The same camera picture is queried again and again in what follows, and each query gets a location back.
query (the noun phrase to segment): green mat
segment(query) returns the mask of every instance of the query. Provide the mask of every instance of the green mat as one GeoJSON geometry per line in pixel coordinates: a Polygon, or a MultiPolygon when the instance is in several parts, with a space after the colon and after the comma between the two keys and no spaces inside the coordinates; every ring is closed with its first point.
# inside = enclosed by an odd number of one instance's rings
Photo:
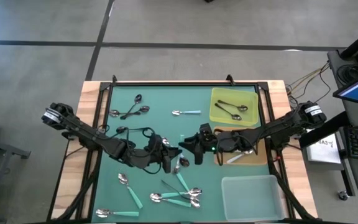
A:
{"type": "MultiPolygon", "coordinates": [[[[134,97],[142,94],[140,106],[150,106],[146,115],[131,116],[126,120],[109,117],[110,130],[108,136],[112,136],[119,126],[129,128],[151,127],[162,137],[166,137],[170,144],[177,146],[180,135],[186,138],[198,132],[203,123],[215,126],[233,126],[232,124],[214,123],[209,120],[209,104],[212,86],[116,86],[112,91],[111,110],[126,112],[134,103],[134,97]],[[201,110],[201,115],[172,116],[172,110],[201,110]]],[[[252,86],[225,87],[235,90],[255,91],[252,86]]],[[[141,132],[130,132],[129,139],[136,143],[137,148],[147,145],[148,139],[141,132]]],[[[194,165],[194,155],[183,149],[183,155],[189,159],[190,166],[181,169],[181,174],[189,188],[198,187],[203,190],[199,196],[201,208],[186,208],[168,202],[155,203],[149,199],[153,192],[173,192],[161,179],[179,191],[185,191],[177,177],[166,174],[161,170],[156,175],[150,175],[134,167],[122,165],[107,154],[103,154],[94,211],[98,208],[108,208],[115,212],[139,211],[139,217],[120,217],[111,215],[108,218],[99,218],[93,215],[92,222],[223,222],[226,221],[223,209],[221,181],[223,177],[269,175],[267,165],[264,166],[222,166],[214,164],[214,154],[204,154],[203,164],[194,165]],[[118,181],[117,175],[124,172],[129,180],[129,185],[140,198],[143,208],[139,210],[129,191],[118,181]]],[[[153,164],[147,168],[153,172],[158,165],[153,164]]]]}

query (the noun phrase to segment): desk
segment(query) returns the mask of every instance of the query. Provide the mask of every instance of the desk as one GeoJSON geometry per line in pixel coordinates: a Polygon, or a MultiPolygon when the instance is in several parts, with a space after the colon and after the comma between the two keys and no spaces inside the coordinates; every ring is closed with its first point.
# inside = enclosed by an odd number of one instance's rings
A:
{"type": "MultiPolygon", "coordinates": [[[[236,82],[256,82],[256,81],[236,81],[236,82]]],[[[275,81],[262,81],[268,83],[268,88],[270,90],[270,98],[273,106],[274,116],[276,118],[283,116],[285,113],[289,112],[290,106],[285,91],[285,85],[282,80],[275,81]]],[[[78,104],[78,109],[76,115],[85,123],[92,125],[93,118],[95,114],[96,102],[98,99],[99,88],[101,82],[84,82],[83,89],[81,92],[80,102],[78,104]]],[[[100,109],[99,124],[103,121],[104,109],[107,103],[108,91],[102,95],[102,104],[100,109]]],[[[267,111],[267,104],[262,97],[262,105],[264,108],[264,114],[266,122],[269,122],[269,116],[267,111]]],[[[76,141],[69,143],[67,147],[67,153],[78,149],[80,145],[76,141]]],[[[52,200],[51,211],[49,213],[49,218],[57,218],[61,215],[67,206],[75,198],[81,187],[81,181],[83,178],[83,170],[86,160],[87,150],[82,150],[76,154],[71,155],[63,164],[62,172],[57,183],[57,189],[52,200]]],[[[96,161],[96,156],[94,156],[91,162],[91,170],[96,161]]],[[[303,157],[301,151],[298,149],[287,148],[283,151],[283,158],[286,165],[286,172],[288,176],[288,182],[291,188],[291,191],[295,194],[300,203],[306,208],[306,210],[317,217],[316,208],[314,205],[313,196],[311,193],[308,176],[306,173],[305,165],[303,162],[303,157]]],[[[84,207],[81,211],[83,217],[87,217],[88,208],[90,204],[91,191],[89,190],[85,197],[84,207]]]]}

